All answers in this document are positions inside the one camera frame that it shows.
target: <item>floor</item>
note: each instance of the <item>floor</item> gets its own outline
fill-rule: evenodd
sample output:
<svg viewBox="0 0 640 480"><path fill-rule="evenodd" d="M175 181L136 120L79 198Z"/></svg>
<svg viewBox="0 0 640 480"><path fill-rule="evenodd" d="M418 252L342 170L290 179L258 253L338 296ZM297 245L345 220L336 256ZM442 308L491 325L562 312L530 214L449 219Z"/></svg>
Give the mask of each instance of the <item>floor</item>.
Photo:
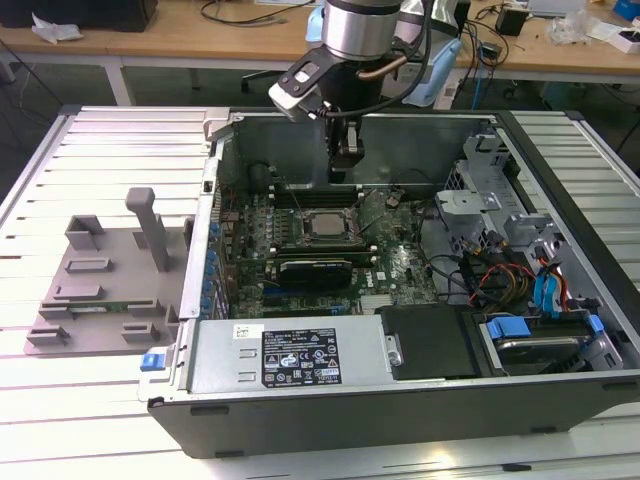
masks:
<svg viewBox="0 0 640 480"><path fill-rule="evenodd" d="M115 104L106 76L99 67L37 65L34 71L63 103ZM138 105L271 106L267 90L273 80L257 80L245 94L240 91L240 78L246 73L249 72L200 70L203 87L195 91L191 89L189 73L184 69L127 70ZM54 119L59 108L24 67L17 68L15 76L16 81L4 86L0 92L0 199L9 191L46 133L45 119ZM474 93L474 82L467 82L454 108L469 109ZM483 109L578 110L616 148L638 119L639 110L634 103L640 105L639 93L629 86L614 90L599 85L545 86L523 82L516 86L510 81L490 84L484 81L479 98ZM634 132L621 152L622 158L634 170L640 168L640 156L635 155L638 151L640 130Z"/></svg>

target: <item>motherboard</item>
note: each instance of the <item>motherboard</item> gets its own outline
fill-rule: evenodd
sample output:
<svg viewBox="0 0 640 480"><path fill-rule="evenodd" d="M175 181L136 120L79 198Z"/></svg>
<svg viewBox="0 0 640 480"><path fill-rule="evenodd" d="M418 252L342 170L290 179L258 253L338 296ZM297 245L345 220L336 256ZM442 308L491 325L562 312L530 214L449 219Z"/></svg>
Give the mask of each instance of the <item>motherboard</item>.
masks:
<svg viewBox="0 0 640 480"><path fill-rule="evenodd" d="M391 188L266 194L222 189L217 252L227 301L214 318L372 314L437 300L417 247L418 209ZM215 309L215 300L206 306Z"/></svg>

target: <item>metal workbench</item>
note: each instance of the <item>metal workbench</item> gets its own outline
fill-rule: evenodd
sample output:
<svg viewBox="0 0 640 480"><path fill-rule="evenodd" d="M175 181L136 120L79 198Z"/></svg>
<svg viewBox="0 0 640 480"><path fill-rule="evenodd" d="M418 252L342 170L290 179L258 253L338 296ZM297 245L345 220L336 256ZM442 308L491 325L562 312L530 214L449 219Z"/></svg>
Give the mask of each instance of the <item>metal workbench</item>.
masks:
<svg viewBox="0 0 640 480"><path fill-rule="evenodd" d="M139 355L23 356L71 215L134 227L123 202L134 185L154 187L154 208L167 226L194 213L209 152L206 111L84 108L61 115L0 207L0 478L640 478L640 403L566 434L193 460L138 402ZM215 112L224 118L224 109ZM640 286L640 199L630 172L583 122L555 113L516 116ZM520 180L535 193L526 172ZM532 471L507 473L505 464Z"/></svg>

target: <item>warning label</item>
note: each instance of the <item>warning label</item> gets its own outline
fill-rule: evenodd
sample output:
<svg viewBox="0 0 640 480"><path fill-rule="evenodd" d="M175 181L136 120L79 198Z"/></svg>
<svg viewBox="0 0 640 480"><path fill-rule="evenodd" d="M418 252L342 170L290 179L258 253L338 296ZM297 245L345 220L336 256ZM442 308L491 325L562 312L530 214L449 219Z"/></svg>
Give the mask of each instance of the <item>warning label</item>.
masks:
<svg viewBox="0 0 640 480"><path fill-rule="evenodd" d="M334 328L263 332L262 354L267 388L342 383Z"/></svg>

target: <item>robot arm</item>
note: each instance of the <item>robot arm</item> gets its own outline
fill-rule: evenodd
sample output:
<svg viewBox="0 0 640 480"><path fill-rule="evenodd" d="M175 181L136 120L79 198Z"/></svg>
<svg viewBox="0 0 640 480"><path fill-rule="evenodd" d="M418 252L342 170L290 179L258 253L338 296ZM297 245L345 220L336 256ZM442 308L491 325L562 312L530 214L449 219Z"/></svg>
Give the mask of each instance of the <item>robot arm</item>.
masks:
<svg viewBox="0 0 640 480"><path fill-rule="evenodd" d="M300 58L269 90L292 120L325 120L330 175L339 178L364 156L361 117L405 99L423 80L431 53L431 14L444 12L445 22L440 23L448 22L454 36L457 33L452 18L457 2L436 3L437 10L434 0L326 0L322 45ZM395 85L399 93L380 101L385 77L409 61L417 62L411 83L401 84L402 89ZM398 82L387 78L386 83Z"/></svg>

